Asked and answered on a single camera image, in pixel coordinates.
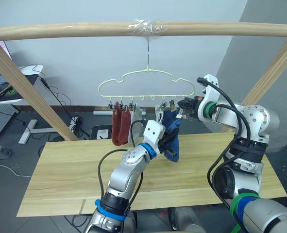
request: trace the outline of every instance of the sock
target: sock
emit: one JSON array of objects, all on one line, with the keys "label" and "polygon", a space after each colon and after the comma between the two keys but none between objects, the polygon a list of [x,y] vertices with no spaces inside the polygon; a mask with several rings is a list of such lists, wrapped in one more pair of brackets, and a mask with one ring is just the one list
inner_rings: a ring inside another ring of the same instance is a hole
[{"label": "sock", "polygon": [[[166,130],[174,130],[180,128],[182,123],[182,118],[177,119],[176,116],[178,114],[178,110],[172,112],[170,109],[164,111],[163,125],[166,127]],[[173,156],[169,152],[165,151],[164,156],[168,158],[170,161],[178,162],[179,160],[179,138],[178,135],[171,142],[167,143],[166,146],[172,149],[174,152],[177,152],[176,156]]]},{"label": "sock", "polygon": [[[131,114],[131,124],[135,120],[142,120],[142,109],[139,107],[139,105],[136,103],[135,104],[135,111],[132,112]],[[140,122],[137,122],[133,125],[133,138],[134,138],[134,143],[138,140],[140,137],[142,131],[142,124]],[[128,142],[132,143],[132,138],[130,135],[130,129],[129,129],[129,134],[128,134]]]},{"label": "sock", "polygon": [[131,122],[130,112],[128,110],[122,111],[120,130],[118,134],[118,142],[121,145],[128,143],[130,122]]},{"label": "sock", "polygon": [[155,106],[155,115],[156,121],[162,124],[164,112],[159,104]]},{"label": "sock", "polygon": [[121,145],[118,141],[118,135],[121,123],[121,112],[122,110],[119,108],[119,103],[116,102],[115,111],[112,113],[112,142],[116,146]]}]

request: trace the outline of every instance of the red sock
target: red sock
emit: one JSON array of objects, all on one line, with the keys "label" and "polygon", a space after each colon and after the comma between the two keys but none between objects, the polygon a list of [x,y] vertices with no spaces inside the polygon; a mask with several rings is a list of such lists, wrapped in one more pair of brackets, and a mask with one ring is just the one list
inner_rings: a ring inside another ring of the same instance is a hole
[{"label": "red sock", "polygon": [[122,110],[119,108],[119,103],[115,103],[115,111],[112,113],[112,142],[116,146],[120,146],[121,143],[118,141],[118,135],[120,130],[121,123],[121,112]]},{"label": "red sock", "polygon": [[120,124],[120,130],[118,135],[118,142],[122,145],[128,143],[128,134],[131,123],[130,112],[128,110],[122,112],[122,120]]}]

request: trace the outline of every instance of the wooden pole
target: wooden pole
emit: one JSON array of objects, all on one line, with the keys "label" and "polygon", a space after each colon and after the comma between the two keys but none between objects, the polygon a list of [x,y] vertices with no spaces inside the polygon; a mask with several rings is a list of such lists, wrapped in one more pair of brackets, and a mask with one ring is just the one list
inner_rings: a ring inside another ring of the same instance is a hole
[{"label": "wooden pole", "polygon": [[60,23],[0,28],[0,40],[81,36],[258,35],[286,36],[287,24],[220,22]]},{"label": "wooden pole", "polygon": [[67,141],[78,140],[0,46],[0,74]]},{"label": "wooden pole", "polygon": [[[273,83],[287,68],[287,42],[278,52],[271,65],[267,68],[261,78],[256,82],[251,91],[248,93],[243,105],[253,105],[258,103],[262,96],[269,90]],[[223,127],[220,132],[231,132],[232,129]]]}]

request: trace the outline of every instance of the clear tape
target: clear tape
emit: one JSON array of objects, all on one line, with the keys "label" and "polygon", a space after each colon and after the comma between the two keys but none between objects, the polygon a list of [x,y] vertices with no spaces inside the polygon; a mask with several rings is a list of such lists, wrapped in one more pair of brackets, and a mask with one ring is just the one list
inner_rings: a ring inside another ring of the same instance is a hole
[{"label": "clear tape", "polygon": [[134,19],[134,23],[128,25],[128,29],[134,36],[154,36],[167,30],[162,24],[155,26],[155,23],[158,23],[158,21],[152,22],[149,20]]}]

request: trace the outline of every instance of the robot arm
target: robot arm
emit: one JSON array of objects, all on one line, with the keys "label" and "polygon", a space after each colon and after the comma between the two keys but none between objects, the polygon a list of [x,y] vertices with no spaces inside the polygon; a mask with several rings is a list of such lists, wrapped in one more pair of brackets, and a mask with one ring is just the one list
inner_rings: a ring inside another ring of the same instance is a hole
[{"label": "robot arm", "polygon": [[101,200],[96,200],[97,208],[86,233],[117,233],[121,230],[140,174],[162,152],[159,145],[162,145],[164,132],[165,127],[162,124],[154,120],[148,121],[143,133],[143,143],[124,153],[111,175],[104,196]]},{"label": "robot arm", "polygon": [[212,121],[236,130],[233,141],[223,154],[224,163],[213,174],[212,188],[223,203],[234,205],[234,216],[248,232],[287,232],[287,208],[258,196],[263,169],[261,160],[270,134],[278,128],[278,115],[259,105],[235,104],[245,118],[245,125],[239,122],[243,118],[237,117],[229,102],[218,101],[222,91],[216,77],[208,74],[198,78],[198,82],[205,86],[205,96],[180,101],[178,105],[182,112],[201,121]]}]

